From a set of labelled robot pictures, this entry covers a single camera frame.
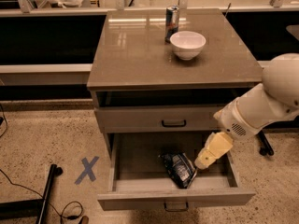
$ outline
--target speckled floor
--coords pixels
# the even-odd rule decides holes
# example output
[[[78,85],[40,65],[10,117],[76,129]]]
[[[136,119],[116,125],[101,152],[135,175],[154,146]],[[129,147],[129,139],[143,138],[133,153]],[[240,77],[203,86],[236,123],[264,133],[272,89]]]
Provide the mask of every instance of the speckled floor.
[[[256,195],[245,206],[197,208],[182,213],[159,211],[109,211],[101,209],[96,194],[107,189],[109,158],[100,134],[90,100],[72,102],[3,102],[8,121],[7,133],[0,138],[0,169],[12,182],[43,192],[52,163],[64,173],[54,184],[50,202],[61,213],[71,201],[79,201],[91,224],[124,223],[288,223],[299,220],[299,133],[298,130],[266,133],[275,155],[259,155],[260,143],[251,138],[235,142],[232,150],[243,187]],[[75,184],[83,171],[81,160],[99,160],[93,167],[95,180],[85,176]],[[0,203],[38,196],[14,187],[0,174]],[[76,214],[68,210],[67,214]],[[78,223],[65,220],[64,223]],[[2,224],[36,223],[33,217],[0,220]],[[47,223],[60,223],[49,207]]]

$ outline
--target bowl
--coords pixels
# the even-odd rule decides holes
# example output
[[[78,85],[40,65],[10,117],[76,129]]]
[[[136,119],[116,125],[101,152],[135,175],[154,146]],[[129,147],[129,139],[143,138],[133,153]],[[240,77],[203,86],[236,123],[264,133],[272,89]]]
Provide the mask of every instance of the bowl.
[[[173,52],[181,60],[188,61],[197,56],[203,49],[206,39],[196,32],[182,31],[170,37]]]

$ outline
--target table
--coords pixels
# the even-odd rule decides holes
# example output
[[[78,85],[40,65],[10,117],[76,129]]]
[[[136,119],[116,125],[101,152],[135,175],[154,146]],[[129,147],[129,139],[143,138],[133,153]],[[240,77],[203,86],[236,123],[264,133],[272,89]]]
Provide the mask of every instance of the table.
[[[199,132],[218,129],[213,114],[261,82],[262,68],[219,10],[181,10],[179,30],[206,38],[200,55],[190,61],[180,60],[164,42],[164,11],[107,13],[87,84],[111,157],[109,191],[98,196],[104,210],[169,211],[170,203],[186,210],[244,204],[254,195],[240,189],[230,154],[211,167],[216,179],[200,174],[194,183],[202,186],[194,185],[188,193],[173,189],[160,166],[152,163],[172,142],[180,142],[173,148],[196,158],[196,140],[205,141]],[[152,150],[150,141],[158,150]]]

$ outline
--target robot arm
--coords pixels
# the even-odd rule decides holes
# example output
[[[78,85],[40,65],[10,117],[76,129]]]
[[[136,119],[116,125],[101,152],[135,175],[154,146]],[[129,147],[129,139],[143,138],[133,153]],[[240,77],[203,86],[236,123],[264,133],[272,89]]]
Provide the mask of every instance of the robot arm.
[[[248,139],[263,127],[299,115],[299,61],[273,60],[263,70],[263,83],[235,98],[214,115],[221,132],[213,133],[195,165],[207,168],[233,147],[234,140]]]

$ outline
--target tape mark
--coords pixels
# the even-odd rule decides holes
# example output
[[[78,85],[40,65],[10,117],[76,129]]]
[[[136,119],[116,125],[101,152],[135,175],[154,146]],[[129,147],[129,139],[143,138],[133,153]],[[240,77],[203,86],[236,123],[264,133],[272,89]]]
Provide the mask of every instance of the tape mark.
[[[92,182],[96,179],[95,175],[93,173],[93,166],[98,161],[98,159],[99,159],[98,156],[94,156],[94,158],[92,159],[91,162],[88,162],[86,158],[84,158],[82,160],[82,163],[83,163],[85,169],[82,172],[82,174],[78,177],[75,184],[79,185],[86,175],[89,176],[89,178],[91,179]]]

